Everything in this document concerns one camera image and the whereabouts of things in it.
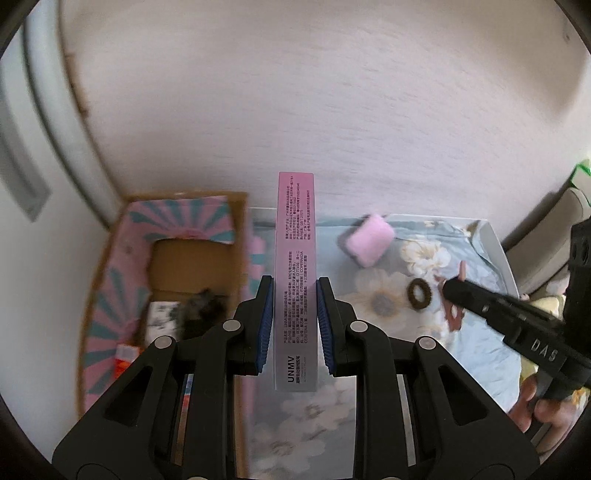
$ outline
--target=white wall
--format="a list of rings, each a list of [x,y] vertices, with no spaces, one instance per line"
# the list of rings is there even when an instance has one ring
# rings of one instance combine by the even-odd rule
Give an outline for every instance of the white wall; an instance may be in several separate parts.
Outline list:
[[[14,44],[0,67],[20,136],[51,189],[31,223],[0,183],[0,393],[50,459],[77,419],[80,325],[106,232],[47,141]]]
[[[320,214],[488,218],[506,237],[591,143],[589,53],[552,0],[63,0],[124,191],[312,171]]]

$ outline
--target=human hand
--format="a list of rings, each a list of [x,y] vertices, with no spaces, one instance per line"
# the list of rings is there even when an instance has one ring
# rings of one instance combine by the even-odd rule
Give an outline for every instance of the human hand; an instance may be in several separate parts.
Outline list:
[[[526,432],[532,422],[532,413],[527,405],[535,397],[537,385],[535,374],[526,378],[519,388],[517,402],[509,411],[509,418],[522,432]],[[552,424],[536,447],[538,453],[548,452],[562,441],[564,434],[573,423],[576,411],[576,406],[566,400],[538,400],[534,408],[534,417],[542,423]]]
[[[460,269],[457,275],[458,280],[464,281],[466,279],[466,261],[462,260],[460,262]],[[462,328],[462,320],[464,319],[464,315],[466,314],[466,310],[463,308],[459,308],[455,306],[450,301],[446,300],[443,296],[443,284],[446,282],[446,278],[440,275],[435,275],[435,280],[437,280],[438,285],[437,288],[439,289],[439,295],[441,296],[441,302],[443,303],[443,311],[445,312],[445,319],[447,320],[447,324],[449,325],[449,331],[455,332]]]

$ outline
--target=cardboard box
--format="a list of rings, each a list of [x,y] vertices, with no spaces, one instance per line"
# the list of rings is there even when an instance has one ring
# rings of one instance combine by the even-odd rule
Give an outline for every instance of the cardboard box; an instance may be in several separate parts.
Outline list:
[[[81,417],[85,412],[85,391],[83,382],[86,336],[92,322],[95,294],[100,289],[109,254],[113,246],[122,216],[131,202],[160,199],[193,199],[211,196],[225,196],[232,216],[235,240],[225,245],[206,240],[164,239],[157,241],[148,266],[151,288],[150,301],[186,301],[204,288],[228,297],[228,318],[232,318],[241,300],[241,289],[246,284],[248,263],[246,261],[246,193],[242,192],[193,192],[162,193],[131,196],[127,198],[117,223],[112,227],[108,242],[96,270],[89,294],[85,318],[81,330],[78,360],[77,406]],[[145,336],[146,311],[133,338],[133,344],[142,345]]]

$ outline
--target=blue bedsheet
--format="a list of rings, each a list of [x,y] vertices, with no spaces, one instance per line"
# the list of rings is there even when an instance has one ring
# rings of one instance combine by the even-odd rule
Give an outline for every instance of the blue bedsheet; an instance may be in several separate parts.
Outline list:
[[[467,278],[506,292],[487,258],[479,225],[471,231],[446,222],[393,222],[396,240],[376,266],[361,269],[339,245],[358,220],[320,223],[316,229],[317,274],[329,277],[335,296],[348,301],[357,317],[393,337],[414,341],[437,338],[492,398],[509,410],[519,393],[520,357],[502,343],[484,320],[468,313],[459,332],[444,321],[434,275],[457,275],[466,260]],[[274,225],[255,225],[267,245],[265,272],[273,274]],[[424,278],[433,290],[431,305],[410,308],[406,287]],[[355,379],[334,379],[324,366],[319,342],[318,390],[289,394],[273,390],[272,349],[256,379],[256,402],[249,419],[249,475],[261,479],[350,478],[355,437]]]

